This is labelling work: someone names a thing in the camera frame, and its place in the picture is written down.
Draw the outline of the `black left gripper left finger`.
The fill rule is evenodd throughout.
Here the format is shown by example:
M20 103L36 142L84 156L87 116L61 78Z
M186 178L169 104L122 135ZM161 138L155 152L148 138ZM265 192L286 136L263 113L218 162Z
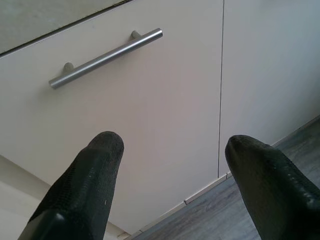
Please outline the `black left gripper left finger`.
M95 136L49 188L19 238L102 240L123 153L115 132Z

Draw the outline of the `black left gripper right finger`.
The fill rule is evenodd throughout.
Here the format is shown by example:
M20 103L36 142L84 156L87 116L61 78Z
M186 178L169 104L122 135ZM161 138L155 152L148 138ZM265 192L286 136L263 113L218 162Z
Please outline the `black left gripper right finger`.
M280 150L233 135L225 158L261 239L320 238L320 190Z

